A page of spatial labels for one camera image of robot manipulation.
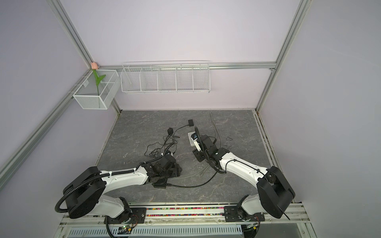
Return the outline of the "black network switch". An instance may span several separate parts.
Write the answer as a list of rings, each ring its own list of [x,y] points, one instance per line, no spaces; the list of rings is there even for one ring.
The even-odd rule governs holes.
[[[156,182],[152,183],[154,188],[160,188],[160,189],[166,189],[167,187],[167,179],[166,178],[161,178]]]

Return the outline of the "white router box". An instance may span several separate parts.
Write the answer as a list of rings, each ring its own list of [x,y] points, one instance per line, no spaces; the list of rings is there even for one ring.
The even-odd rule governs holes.
[[[194,144],[194,139],[193,139],[193,135],[195,134],[195,131],[193,131],[193,132],[189,132],[188,133],[188,138],[189,138],[189,142],[190,142],[190,145],[191,146],[195,146],[195,144]]]

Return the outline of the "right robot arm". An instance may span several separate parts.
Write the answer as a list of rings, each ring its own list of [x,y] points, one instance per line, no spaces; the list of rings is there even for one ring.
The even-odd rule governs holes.
[[[234,218],[249,221],[262,212],[277,219],[285,215],[295,198],[295,191],[278,167],[266,168],[245,161],[226,148],[217,148],[208,135],[201,135],[197,127],[194,129],[191,138],[196,147],[193,154],[198,161],[206,161],[218,173],[233,173],[258,191],[256,195],[246,195],[238,202]]]

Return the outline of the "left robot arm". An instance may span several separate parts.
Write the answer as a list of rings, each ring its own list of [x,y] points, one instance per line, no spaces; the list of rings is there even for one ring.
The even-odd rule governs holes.
[[[182,168],[172,153],[158,159],[142,162],[135,168],[118,171],[101,171],[93,166],[86,169],[63,190],[55,205],[55,212],[68,213],[71,219],[85,215],[105,216],[109,224],[134,223],[145,214],[135,212],[123,197],[110,197],[108,192],[133,186],[151,184],[155,188],[167,187],[170,178],[178,178]]]

